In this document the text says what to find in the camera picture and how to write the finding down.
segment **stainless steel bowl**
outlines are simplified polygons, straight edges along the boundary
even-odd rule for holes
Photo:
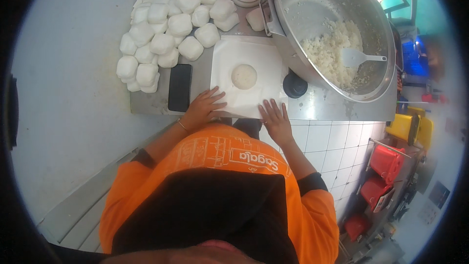
[[[288,66],[307,82],[332,88],[349,100],[363,103],[377,100],[389,88],[395,71],[394,38],[377,0],[261,0],[260,5],[263,10],[269,5],[272,14],[266,20],[266,32],[273,35]],[[357,84],[353,91],[341,90],[325,79],[301,47],[304,39],[330,33],[323,25],[326,18],[354,21],[362,35],[364,53],[388,58],[387,62],[363,63],[358,78],[369,76],[369,79]]]

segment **floor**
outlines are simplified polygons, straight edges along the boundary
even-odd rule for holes
[[[334,197],[339,220],[356,190],[361,170],[372,150],[368,138],[384,138],[385,121],[290,120],[293,138]],[[279,150],[265,126],[261,141]]]

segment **smartphone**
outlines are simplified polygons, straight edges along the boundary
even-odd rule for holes
[[[177,64],[169,76],[168,109],[186,112],[191,97],[192,66]]]

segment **finger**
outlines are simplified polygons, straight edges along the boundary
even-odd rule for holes
[[[223,98],[225,95],[226,95],[225,92],[221,92],[221,94],[218,94],[218,95],[215,95],[215,96],[213,96],[213,97],[207,98],[206,101],[207,101],[209,104],[212,104],[213,102],[215,102],[215,101],[220,100],[221,98]]]
[[[208,120],[211,120],[214,117],[223,117],[223,111],[212,111],[207,116]]]
[[[215,110],[215,109],[223,108],[223,107],[225,107],[226,105],[228,105],[227,102],[212,104],[212,105],[210,105],[210,111],[213,111],[213,110]]]
[[[272,107],[270,106],[269,101],[264,100],[264,107],[266,108],[266,111],[269,114],[270,120],[272,120],[272,121],[278,120],[277,115],[275,115],[275,112],[273,111]]]
[[[266,113],[266,111],[264,110],[262,105],[259,105],[258,108],[259,108],[259,112],[261,113],[262,123],[264,123],[264,124],[269,123],[269,121],[270,121],[269,115]]]
[[[205,91],[203,91],[202,93],[200,93],[200,94],[196,97],[196,99],[200,99],[203,95],[207,94],[207,92],[208,92],[208,89],[205,90]]]
[[[275,102],[274,99],[270,99],[270,103],[272,104],[273,112],[275,112],[275,115],[277,116],[277,118],[281,120],[283,116],[282,116],[282,113],[280,112],[280,109],[277,106],[277,102]]]
[[[212,90],[209,90],[209,91],[205,94],[205,98],[208,98],[208,97],[212,96],[216,91],[218,91],[218,86],[215,86]]]
[[[282,113],[283,113],[283,119],[289,121],[290,119],[288,118],[287,106],[285,105],[285,103],[282,103]]]

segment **metal countertop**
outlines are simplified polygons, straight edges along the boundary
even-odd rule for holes
[[[244,35],[267,37],[265,31],[255,32],[248,25],[246,14],[253,8],[237,6],[239,24],[220,35]],[[212,75],[213,47],[205,48],[196,61],[188,61],[179,56],[179,63],[192,65],[191,102],[198,94],[210,86]],[[169,76],[171,69],[160,68],[158,90],[152,94],[142,91],[130,93],[132,113],[183,115],[183,112],[168,110]],[[394,120],[396,109],[397,79],[391,82],[389,89],[378,100],[371,103],[356,103],[346,100],[333,90],[308,85],[308,91],[298,99],[288,99],[288,117],[293,120]],[[227,117],[238,117],[226,114]]]

